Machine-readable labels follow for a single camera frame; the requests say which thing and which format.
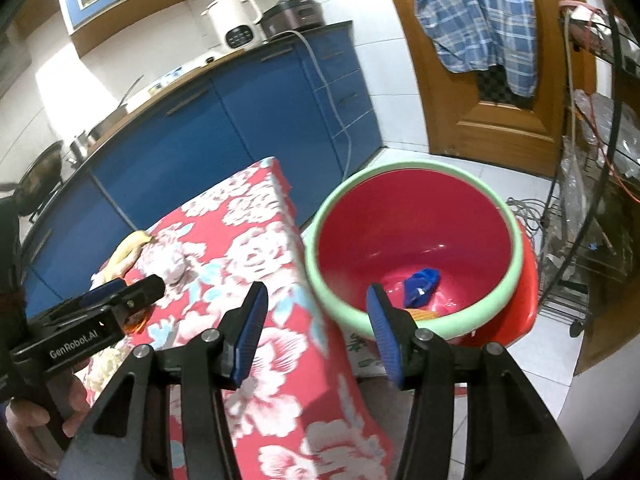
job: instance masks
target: red tablecloth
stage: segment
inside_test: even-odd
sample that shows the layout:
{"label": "red tablecloth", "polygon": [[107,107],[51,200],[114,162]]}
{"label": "red tablecloth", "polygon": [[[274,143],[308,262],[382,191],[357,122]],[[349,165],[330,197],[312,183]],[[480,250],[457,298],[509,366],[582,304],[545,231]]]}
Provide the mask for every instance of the red tablecloth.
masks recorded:
{"label": "red tablecloth", "polygon": [[[303,247],[274,158],[255,163],[165,216],[150,232],[128,282],[151,273],[158,251],[184,253],[188,270],[168,286],[146,330],[121,352],[148,343],[180,346],[218,325],[250,284],[269,291],[269,314],[251,374],[224,392],[226,416],[245,479],[386,479],[391,446],[364,406],[338,327],[310,293]],[[99,358],[85,383],[95,397]],[[179,386],[171,393],[176,480],[186,478]]]}

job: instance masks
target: green bucket rim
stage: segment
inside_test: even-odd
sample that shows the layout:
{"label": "green bucket rim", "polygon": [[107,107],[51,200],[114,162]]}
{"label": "green bucket rim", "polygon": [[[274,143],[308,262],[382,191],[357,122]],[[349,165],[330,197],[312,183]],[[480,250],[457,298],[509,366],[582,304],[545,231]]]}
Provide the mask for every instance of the green bucket rim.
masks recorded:
{"label": "green bucket rim", "polygon": [[373,339],[373,329],[369,316],[345,301],[338,298],[324,282],[318,266],[318,233],[335,203],[348,191],[365,180],[381,173],[393,170],[425,169],[437,170],[458,177],[481,191],[500,211],[511,239],[511,261],[505,275],[482,300],[459,312],[436,319],[417,321],[418,328],[428,328],[444,339],[453,339],[480,328],[493,319],[509,303],[518,285],[522,272],[523,247],[522,235],[515,216],[506,203],[479,178],[455,166],[434,160],[404,160],[367,168],[355,173],[340,184],[320,206],[312,224],[305,235],[305,263],[309,282],[322,307],[339,325],[351,332]]}

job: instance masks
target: blender handle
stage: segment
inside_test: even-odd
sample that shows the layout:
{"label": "blender handle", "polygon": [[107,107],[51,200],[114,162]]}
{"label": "blender handle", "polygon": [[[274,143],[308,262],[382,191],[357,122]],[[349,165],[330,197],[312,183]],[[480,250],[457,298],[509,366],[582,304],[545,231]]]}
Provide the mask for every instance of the blender handle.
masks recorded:
{"label": "blender handle", "polygon": [[258,7],[258,4],[255,3],[255,0],[240,0],[240,2],[249,2],[254,8],[257,17],[254,19],[253,23],[254,25],[257,25],[262,19],[262,11],[260,10],[260,7]]}

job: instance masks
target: cabinet handle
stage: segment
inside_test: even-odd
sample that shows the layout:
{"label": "cabinet handle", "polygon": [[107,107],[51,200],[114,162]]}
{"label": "cabinet handle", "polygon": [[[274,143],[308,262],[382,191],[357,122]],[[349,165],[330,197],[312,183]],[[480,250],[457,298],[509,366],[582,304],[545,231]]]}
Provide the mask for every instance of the cabinet handle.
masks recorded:
{"label": "cabinet handle", "polygon": [[326,56],[322,56],[320,59],[322,61],[326,61],[327,59],[331,59],[332,57],[340,56],[340,54],[344,54],[344,51],[339,50],[338,52],[332,52],[331,54],[327,54]]}
{"label": "cabinet handle", "polygon": [[281,56],[282,54],[286,54],[287,52],[291,52],[293,51],[293,47],[290,46],[289,48],[285,48],[284,50],[279,50],[277,52],[274,52],[273,54],[269,54],[268,56],[264,56],[260,62],[265,62],[269,59],[272,59],[273,57],[277,57],[277,56]]}
{"label": "cabinet handle", "polygon": [[191,101],[195,101],[198,97],[206,94],[209,91],[208,88],[203,88],[202,90],[198,90],[195,94],[187,97],[184,101],[179,102],[177,105],[175,105],[173,108],[171,108],[170,110],[167,111],[167,115],[171,115],[171,114],[175,114],[180,108],[185,107],[186,105],[188,105]]}
{"label": "cabinet handle", "polygon": [[349,95],[347,95],[347,97],[343,97],[342,99],[340,99],[340,100],[338,101],[338,104],[339,104],[339,105],[344,104],[344,103],[345,103],[345,102],[347,102],[349,99],[353,99],[354,97],[358,97],[358,93],[357,93],[357,92],[354,92],[353,94],[349,94]]}
{"label": "cabinet handle", "polygon": [[37,247],[33,251],[33,254],[29,258],[29,265],[33,264],[33,262],[36,259],[36,256],[38,256],[38,253],[44,247],[44,244],[47,243],[47,240],[49,240],[49,237],[51,236],[51,232],[52,232],[52,229],[49,229],[49,230],[47,230],[46,233],[44,233],[44,236],[42,237],[42,240],[40,240],[40,243],[37,245]]}

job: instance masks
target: blue plaid cloth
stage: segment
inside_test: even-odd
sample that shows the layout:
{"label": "blue plaid cloth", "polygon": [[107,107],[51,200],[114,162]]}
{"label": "blue plaid cloth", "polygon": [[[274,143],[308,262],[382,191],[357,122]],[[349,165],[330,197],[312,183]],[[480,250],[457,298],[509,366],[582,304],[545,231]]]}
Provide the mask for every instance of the blue plaid cloth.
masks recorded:
{"label": "blue plaid cloth", "polygon": [[415,15],[450,72],[503,65],[511,91],[536,89],[533,0],[415,0]]}

